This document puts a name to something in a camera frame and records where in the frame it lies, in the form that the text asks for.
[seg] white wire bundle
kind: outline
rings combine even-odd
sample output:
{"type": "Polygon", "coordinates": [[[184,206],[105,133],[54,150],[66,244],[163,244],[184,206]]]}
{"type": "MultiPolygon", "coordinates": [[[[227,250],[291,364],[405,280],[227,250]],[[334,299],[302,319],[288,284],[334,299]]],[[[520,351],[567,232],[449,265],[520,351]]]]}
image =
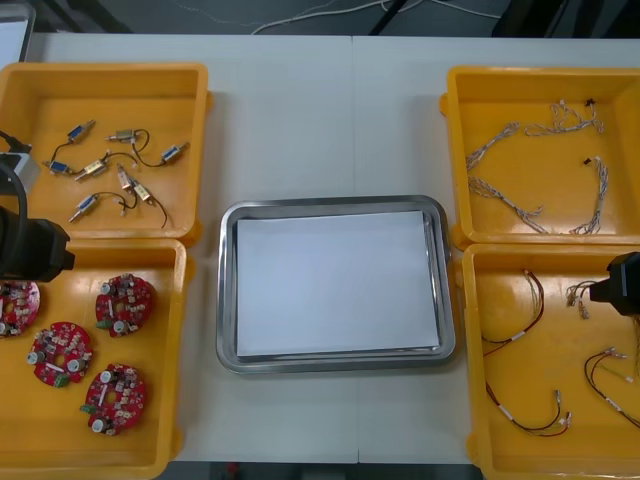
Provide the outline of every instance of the white wire bundle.
{"type": "Polygon", "coordinates": [[[609,169],[600,159],[600,157],[593,158],[596,162],[596,169],[598,172],[598,179],[600,180],[600,187],[598,189],[598,201],[596,202],[596,211],[591,217],[589,223],[583,223],[579,227],[569,230],[569,233],[598,233],[600,231],[600,216],[602,215],[602,207],[604,205],[604,196],[607,194],[609,188],[609,169]]]}
{"type": "Polygon", "coordinates": [[[508,138],[511,135],[514,135],[519,128],[520,124],[518,122],[507,123],[507,125],[498,135],[489,140],[486,145],[483,145],[482,147],[471,153],[467,157],[467,172],[475,167],[478,163],[480,163],[480,160],[482,160],[484,154],[487,153],[487,150],[489,150],[489,148],[491,148],[496,142],[498,142],[498,140],[502,140],[503,138],[508,138]]]}
{"type": "Polygon", "coordinates": [[[498,198],[502,200],[504,203],[509,205],[520,219],[533,228],[538,233],[547,233],[547,231],[538,225],[536,222],[532,220],[532,218],[537,217],[542,212],[542,207],[538,207],[533,212],[527,212],[526,210],[521,209],[507,197],[505,197],[500,191],[493,188],[484,180],[481,180],[478,177],[469,177],[469,190],[475,194],[481,195],[486,198],[498,198]]]}
{"type": "Polygon", "coordinates": [[[543,135],[554,135],[556,133],[576,132],[590,125],[593,125],[598,133],[602,133],[604,131],[604,123],[596,119],[595,102],[589,100],[587,101],[587,106],[591,108],[591,118],[589,120],[583,119],[573,108],[569,108],[564,100],[560,100],[560,103],[553,103],[551,105],[551,111],[553,112],[552,127],[534,123],[527,125],[524,128],[524,133],[530,137],[539,137],[543,135]]]}

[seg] circular circuit board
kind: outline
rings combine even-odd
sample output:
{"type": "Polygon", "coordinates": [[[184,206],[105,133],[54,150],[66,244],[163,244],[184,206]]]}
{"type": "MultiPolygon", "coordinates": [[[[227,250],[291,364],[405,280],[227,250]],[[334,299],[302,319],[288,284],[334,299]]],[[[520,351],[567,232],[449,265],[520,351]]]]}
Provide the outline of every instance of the circular circuit board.
{"type": "Polygon", "coordinates": [[[81,410],[95,433],[118,435],[133,427],[144,410],[145,384],[140,372],[121,363],[109,364],[91,382],[81,410]]]}
{"type": "Polygon", "coordinates": [[[0,283],[0,338],[21,335],[36,319],[40,290],[35,282],[0,283]]]}
{"type": "Polygon", "coordinates": [[[96,326],[111,337],[137,332],[153,312],[155,289],[149,282],[124,273],[103,283],[96,298],[96,326]]]}
{"type": "Polygon", "coordinates": [[[36,334],[27,363],[41,382],[62,388],[82,380],[92,357],[87,332],[75,323],[59,322],[36,334]]]}

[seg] metal tray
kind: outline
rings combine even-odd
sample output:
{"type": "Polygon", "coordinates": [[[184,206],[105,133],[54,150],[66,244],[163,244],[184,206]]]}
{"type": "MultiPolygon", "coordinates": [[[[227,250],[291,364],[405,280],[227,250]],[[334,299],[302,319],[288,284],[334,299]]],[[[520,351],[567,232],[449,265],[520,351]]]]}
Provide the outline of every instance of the metal tray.
{"type": "Polygon", "coordinates": [[[450,250],[444,210],[426,196],[348,197],[243,202],[222,218],[218,266],[216,349],[221,363],[235,373],[293,373],[425,367],[446,363],[455,349],[448,264],[450,250]],[[237,355],[237,223],[239,220],[290,219],[395,212],[422,212],[429,276],[439,345],[434,347],[305,353],[237,355]]]}

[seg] white paper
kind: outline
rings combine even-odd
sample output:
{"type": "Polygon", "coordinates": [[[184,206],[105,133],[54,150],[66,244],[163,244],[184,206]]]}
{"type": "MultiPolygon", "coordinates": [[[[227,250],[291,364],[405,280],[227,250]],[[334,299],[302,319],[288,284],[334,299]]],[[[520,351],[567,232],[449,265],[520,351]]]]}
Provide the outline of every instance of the white paper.
{"type": "Polygon", "coordinates": [[[240,220],[238,355],[438,345],[421,212],[240,220]]]}
{"type": "Polygon", "coordinates": [[[0,22],[0,70],[20,60],[27,21],[0,22]]]}

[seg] yellow plastic tray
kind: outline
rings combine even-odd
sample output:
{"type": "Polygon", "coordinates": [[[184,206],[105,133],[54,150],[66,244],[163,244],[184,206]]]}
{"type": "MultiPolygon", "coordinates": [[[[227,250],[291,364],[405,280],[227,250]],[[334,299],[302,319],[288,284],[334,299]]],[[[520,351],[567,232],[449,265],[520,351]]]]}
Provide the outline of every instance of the yellow plastic tray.
{"type": "MultiPolygon", "coordinates": [[[[212,97],[207,70],[199,64],[38,64],[21,63],[0,73],[0,130],[33,145],[41,164],[78,124],[96,124],[78,145],[62,148],[57,160],[81,169],[111,151],[130,152],[128,144],[105,141],[116,130],[144,128],[151,142],[142,152],[148,163],[173,144],[190,142],[183,157],[160,168],[143,165],[136,171],[123,156],[110,159],[108,170],[76,182],[42,173],[29,195],[29,215],[46,218],[65,228],[72,238],[181,238],[194,243],[200,235],[196,219],[204,127],[212,97]],[[120,206],[103,198],[91,214],[68,223],[76,205],[100,191],[122,193],[116,163],[142,182],[165,206],[169,222],[161,229],[158,207],[140,205],[126,216],[120,206]]],[[[6,147],[0,143],[0,150],[6,147]]],[[[133,197],[127,196],[128,202],[133,197]]]]}
{"type": "Polygon", "coordinates": [[[459,225],[454,242],[470,243],[640,243],[640,70],[456,67],[449,72],[441,110],[447,116],[459,225]],[[550,125],[550,105],[564,99],[587,113],[596,100],[605,129],[527,137],[522,127],[550,125]],[[525,210],[543,205],[539,234],[494,198],[471,194],[465,157],[485,145],[508,122],[521,130],[485,154],[472,175],[500,190],[525,210]],[[598,234],[568,234],[588,222],[595,210],[598,177],[587,157],[599,155],[609,167],[598,234]]]}
{"type": "MultiPolygon", "coordinates": [[[[640,430],[598,397],[583,374],[588,357],[615,346],[630,358],[610,366],[632,375],[632,320],[608,304],[588,300],[591,318],[583,320],[576,307],[566,306],[565,298],[569,285],[608,278],[608,263],[634,249],[640,246],[475,244],[465,250],[462,274],[473,431],[467,451],[489,480],[640,475],[640,430]],[[525,268],[544,287],[544,315],[522,338],[484,359],[483,348],[489,346],[483,345],[482,333],[506,338],[530,321],[531,290],[522,274],[525,268]],[[563,411],[573,413],[570,429],[555,438],[518,430],[488,398],[485,379],[516,420],[532,425],[552,418],[552,391],[560,390],[563,411]]],[[[598,386],[631,414],[640,415],[635,383],[599,373],[598,386]]]]}
{"type": "Polygon", "coordinates": [[[17,338],[0,340],[0,478],[154,478],[181,448],[176,430],[178,365],[187,280],[193,267],[177,240],[77,240],[76,266],[41,284],[35,323],[17,338]],[[139,333],[112,339],[95,327],[101,283],[131,272],[151,282],[156,309],[139,333]],[[87,377],[54,389],[36,379],[26,354],[34,335],[71,321],[91,336],[94,358],[87,377]],[[91,380],[110,362],[139,368],[148,386],[140,423],[116,437],[87,427],[84,403],[91,380]]]}

